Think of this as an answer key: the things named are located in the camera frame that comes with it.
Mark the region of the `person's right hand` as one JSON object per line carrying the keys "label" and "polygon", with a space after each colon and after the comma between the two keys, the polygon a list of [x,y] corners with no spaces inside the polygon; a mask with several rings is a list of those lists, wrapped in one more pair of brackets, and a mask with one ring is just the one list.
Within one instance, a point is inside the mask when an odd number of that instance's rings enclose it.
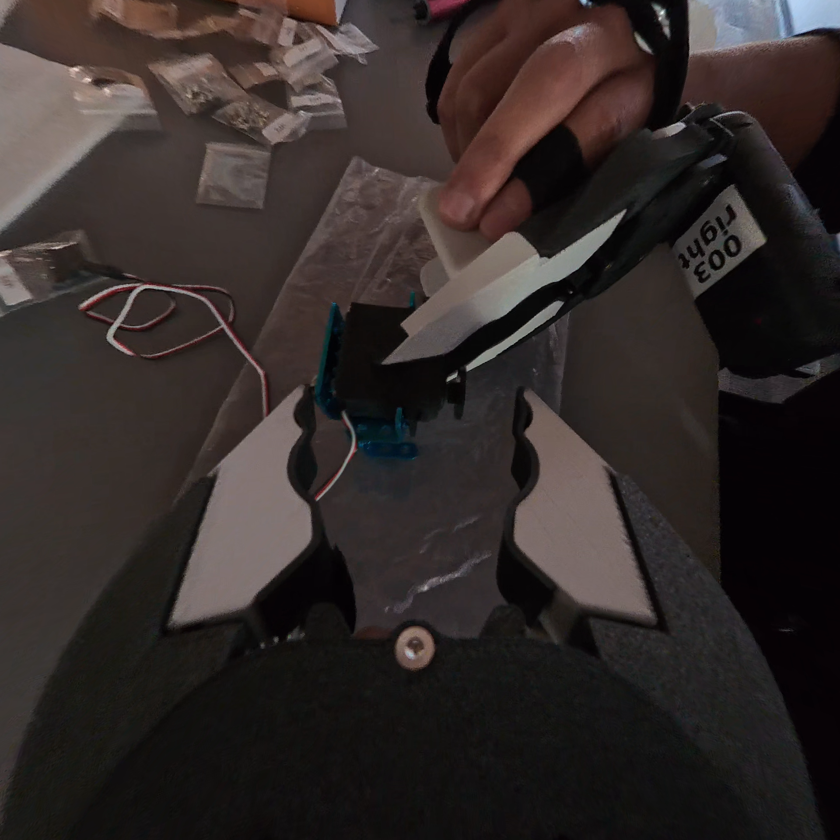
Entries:
{"label": "person's right hand", "polygon": [[452,228],[495,240],[532,213],[512,174],[564,125],[593,165],[642,129],[653,106],[654,59],[619,6],[500,2],[471,31],[437,102],[455,168],[438,195]]}

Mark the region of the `clear plastic bag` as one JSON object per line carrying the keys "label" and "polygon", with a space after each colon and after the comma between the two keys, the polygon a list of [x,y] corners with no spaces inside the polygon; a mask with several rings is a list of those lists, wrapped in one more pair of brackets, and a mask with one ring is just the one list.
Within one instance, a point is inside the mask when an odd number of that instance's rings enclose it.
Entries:
{"label": "clear plastic bag", "polygon": [[[251,353],[273,405],[318,372],[331,305],[404,307],[423,299],[435,256],[417,210],[431,182],[355,156],[280,290]],[[411,460],[364,452],[320,504],[350,569],[360,626],[408,618],[451,636],[478,634],[502,603],[496,563],[511,475],[516,390],[560,408],[568,321],[467,374],[461,418],[445,405],[420,423]]]}

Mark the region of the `pile of small screw bags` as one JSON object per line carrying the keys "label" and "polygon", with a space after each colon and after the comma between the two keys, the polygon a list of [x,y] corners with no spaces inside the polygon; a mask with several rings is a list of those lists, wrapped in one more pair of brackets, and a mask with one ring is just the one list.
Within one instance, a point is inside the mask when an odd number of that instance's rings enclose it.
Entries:
{"label": "pile of small screw bags", "polygon": [[365,65],[378,45],[352,23],[327,27],[277,8],[232,5],[232,13],[190,23],[181,21],[175,2],[90,2],[89,13],[160,42],[182,45],[228,35],[259,52],[233,65],[209,51],[178,51],[148,64],[185,116],[206,115],[244,139],[206,145],[196,203],[259,211],[276,148],[311,132],[346,127],[343,101],[329,73],[344,59]]}

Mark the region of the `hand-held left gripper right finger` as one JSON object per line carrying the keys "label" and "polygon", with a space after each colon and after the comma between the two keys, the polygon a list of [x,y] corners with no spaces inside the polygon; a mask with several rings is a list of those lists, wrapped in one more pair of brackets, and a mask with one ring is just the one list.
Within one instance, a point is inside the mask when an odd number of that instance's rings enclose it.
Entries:
{"label": "hand-held left gripper right finger", "polygon": [[593,622],[661,635],[664,618],[616,473],[537,394],[514,401],[497,586],[521,635],[597,655]]}

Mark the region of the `grey desk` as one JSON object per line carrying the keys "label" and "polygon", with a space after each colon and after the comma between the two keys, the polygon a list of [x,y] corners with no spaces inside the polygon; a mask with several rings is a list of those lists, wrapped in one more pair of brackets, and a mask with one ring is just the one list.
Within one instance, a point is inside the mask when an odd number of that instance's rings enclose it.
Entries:
{"label": "grey desk", "polygon": [[[438,27],[404,2],[350,2],[379,49],[334,72],[349,127],[275,150],[259,211],[196,203],[206,146],[244,139],[187,117],[148,70],[178,51],[89,15],[18,2],[2,43],[65,66],[142,76],[163,130],[117,132],[2,233],[2,249],[83,230],[95,257],[145,280],[234,298],[250,350],[348,163],[440,182],[451,168],[426,113]],[[78,310],[104,284],[2,317],[2,737],[14,753],[70,640],[143,537],[261,420],[259,379],[224,336],[171,357],[114,349]],[[719,560],[718,357],[669,248],[568,321],[560,408],[633,478],[698,562]]]}

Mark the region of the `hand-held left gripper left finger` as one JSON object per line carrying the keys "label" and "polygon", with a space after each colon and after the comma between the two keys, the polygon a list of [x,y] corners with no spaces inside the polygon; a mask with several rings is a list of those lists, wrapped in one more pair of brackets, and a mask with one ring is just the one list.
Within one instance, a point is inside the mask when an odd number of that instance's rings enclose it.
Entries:
{"label": "hand-held left gripper left finger", "polygon": [[243,623],[268,643],[317,604],[355,629],[350,572],[311,493],[316,427],[312,388],[299,386],[217,465],[168,631]]}

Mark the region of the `small bag of black parts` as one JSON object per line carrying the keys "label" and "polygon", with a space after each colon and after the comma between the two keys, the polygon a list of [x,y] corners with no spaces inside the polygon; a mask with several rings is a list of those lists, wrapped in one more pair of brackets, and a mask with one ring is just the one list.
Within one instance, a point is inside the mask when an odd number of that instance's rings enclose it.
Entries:
{"label": "small bag of black parts", "polygon": [[86,287],[96,257],[83,230],[1,252],[1,316]]}

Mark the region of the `white foam sheet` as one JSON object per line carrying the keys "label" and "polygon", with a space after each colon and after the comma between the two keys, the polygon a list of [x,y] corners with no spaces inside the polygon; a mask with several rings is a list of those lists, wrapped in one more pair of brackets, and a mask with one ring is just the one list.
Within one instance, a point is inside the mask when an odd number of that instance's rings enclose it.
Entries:
{"label": "white foam sheet", "polygon": [[79,113],[68,69],[8,45],[1,47],[1,229],[116,133]]}

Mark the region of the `small clear parts bag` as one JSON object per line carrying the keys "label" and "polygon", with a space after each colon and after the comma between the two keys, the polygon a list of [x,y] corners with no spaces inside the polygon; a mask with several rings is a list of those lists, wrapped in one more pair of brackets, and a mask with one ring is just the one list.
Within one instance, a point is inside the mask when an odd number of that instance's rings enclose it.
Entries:
{"label": "small clear parts bag", "polygon": [[74,66],[68,74],[81,115],[104,120],[121,132],[162,130],[159,113],[139,76],[103,66]]}

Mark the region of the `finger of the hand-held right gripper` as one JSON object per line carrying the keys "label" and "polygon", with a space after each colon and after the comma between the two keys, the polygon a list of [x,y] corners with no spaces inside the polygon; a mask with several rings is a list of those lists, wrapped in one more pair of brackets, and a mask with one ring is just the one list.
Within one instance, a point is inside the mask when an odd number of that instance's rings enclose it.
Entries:
{"label": "finger of the hand-held right gripper", "polygon": [[383,363],[419,361],[456,350],[540,289],[582,268],[624,216],[617,213],[551,258],[541,257],[521,234],[505,234],[404,321],[406,339]]}
{"label": "finger of the hand-held right gripper", "polygon": [[469,373],[529,341],[568,314],[578,297],[531,297],[478,328],[458,346],[458,373]]}

